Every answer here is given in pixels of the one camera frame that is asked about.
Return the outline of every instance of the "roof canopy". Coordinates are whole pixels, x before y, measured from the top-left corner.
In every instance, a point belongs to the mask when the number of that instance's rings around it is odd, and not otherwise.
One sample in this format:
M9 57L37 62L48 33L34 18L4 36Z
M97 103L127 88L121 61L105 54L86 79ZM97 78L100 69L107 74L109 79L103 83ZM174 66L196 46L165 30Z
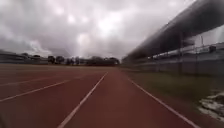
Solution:
M198 0L126 58L138 59L192 45L181 40L224 24L224 0Z

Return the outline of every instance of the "cloud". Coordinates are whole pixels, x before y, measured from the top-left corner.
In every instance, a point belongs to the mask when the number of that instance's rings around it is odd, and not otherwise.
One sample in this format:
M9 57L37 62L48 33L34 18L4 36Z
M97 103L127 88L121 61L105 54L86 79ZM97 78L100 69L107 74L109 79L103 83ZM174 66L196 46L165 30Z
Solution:
M0 48L122 57L194 0L1 0Z

